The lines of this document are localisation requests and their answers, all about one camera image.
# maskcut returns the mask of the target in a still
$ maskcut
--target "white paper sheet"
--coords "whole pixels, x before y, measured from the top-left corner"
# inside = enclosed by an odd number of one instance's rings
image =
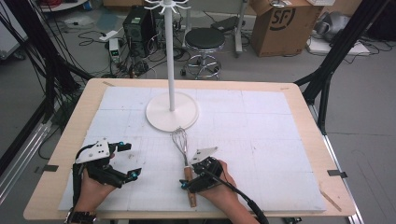
[[[187,130],[189,159],[197,148],[218,147],[212,156],[229,164],[238,188],[264,211],[325,211],[317,180],[282,92],[177,91],[187,93],[200,108],[198,120]],[[156,130],[146,120],[149,100],[163,92],[167,89],[107,88],[81,147],[103,138],[110,143],[131,143],[132,149],[116,153],[110,164],[124,173],[141,167],[142,173],[135,182],[112,192],[99,210],[216,209],[200,196],[198,206],[190,208],[187,193],[178,181],[184,178],[183,157],[170,133]],[[72,195],[70,176],[60,210],[72,206]]]

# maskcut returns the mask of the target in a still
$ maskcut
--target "person's left hand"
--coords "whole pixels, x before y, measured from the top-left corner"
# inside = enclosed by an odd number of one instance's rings
[[[112,185],[103,185],[88,175],[87,169],[84,169],[81,193],[78,202],[74,208],[75,212],[94,212],[96,208],[105,200],[116,187]]]

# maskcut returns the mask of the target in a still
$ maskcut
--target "gray floor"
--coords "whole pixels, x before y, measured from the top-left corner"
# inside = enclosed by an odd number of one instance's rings
[[[58,16],[67,18],[80,13],[81,11],[75,9]],[[103,9],[83,13],[95,21],[110,18],[109,15],[113,20],[115,14]],[[102,28],[102,32],[106,33],[109,30],[118,30],[121,22],[122,17],[116,17],[113,23],[102,23],[99,27],[98,22],[97,27],[92,29]],[[82,40],[78,38],[78,34],[82,32],[84,31],[64,34],[70,52],[89,72],[105,69],[107,51],[98,43],[87,47],[79,46],[78,43]],[[381,49],[387,48],[382,43],[375,45]],[[223,67],[220,80],[293,82],[315,71],[324,59],[306,50],[294,57],[266,58],[257,57],[251,46],[244,50],[239,58],[235,58],[233,39],[227,37],[226,47],[216,54]],[[396,168],[396,119],[393,110],[396,108],[395,62],[396,49],[357,57],[353,63],[342,62],[332,79],[327,132],[341,167],[348,175],[346,180],[363,220],[368,224],[394,223],[396,220],[396,176],[393,173]],[[180,76],[182,65],[181,62],[175,62],[175,77],[193,79],[192,76]],[[141,78],[166,78],[165,65],[157,66],[155,72],[151,70]],[[0,155],[3,155],[43,99],[43,91],[28,60],[10,58],[0,64],[0,93]],[[59,136],[58,131],[43,146],[44,156],[50,156]],[[46,163],[47,161],[34,155],[0,205],[1,223],[60,223],[27,221],[23,218],[23,210],[40,178],[40,168]],[[303,223],[347,223],[345,218],[336,217],[305,217],[303,220]],[[282,223],[282,220],[270,218],[270,222]]]

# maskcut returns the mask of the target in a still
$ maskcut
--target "person's right hand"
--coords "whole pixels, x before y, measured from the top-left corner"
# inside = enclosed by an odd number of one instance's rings
[[[233,177],[228,173],[227,163],[224,161],[219,162],[223,169],[220,179],[236,187]],[[201,191],[198,194],[212,202],[233,224],[259,223],[246,207],[239,202],[238,195],[223,184]]]

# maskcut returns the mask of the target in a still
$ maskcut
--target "wooden handle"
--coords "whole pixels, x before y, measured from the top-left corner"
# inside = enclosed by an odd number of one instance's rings
[[[184,176],[186,177],[186,180],[188,181],[192,180],[192,170],[190,166],[184,167]],[[190,193],[187,190],[187,196],[189,196],[190,207],[196,207],[197,201],[196,201],[195,193]]]

